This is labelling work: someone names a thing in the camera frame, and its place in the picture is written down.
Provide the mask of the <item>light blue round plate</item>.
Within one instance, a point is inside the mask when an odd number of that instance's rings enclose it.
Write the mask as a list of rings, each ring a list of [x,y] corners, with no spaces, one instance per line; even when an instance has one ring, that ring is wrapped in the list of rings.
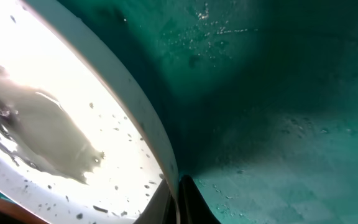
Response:
[[[57,1],[0,1],[0,193],[47,223],[134,223],[178,169],[134,77]]]

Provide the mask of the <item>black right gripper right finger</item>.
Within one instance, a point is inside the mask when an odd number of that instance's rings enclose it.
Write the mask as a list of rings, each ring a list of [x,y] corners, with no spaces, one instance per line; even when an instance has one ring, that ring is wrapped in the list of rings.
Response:
[[[220,224],[198,190],[194,180],[184,175],[179,188],[180,223]]]

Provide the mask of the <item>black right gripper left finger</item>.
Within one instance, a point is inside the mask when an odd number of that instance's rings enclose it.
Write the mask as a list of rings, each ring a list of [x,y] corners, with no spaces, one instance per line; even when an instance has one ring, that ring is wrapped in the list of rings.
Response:
[[[169,215],[171,193],[168,184],[162,180],[145,210],[134,224],[165,224]]]

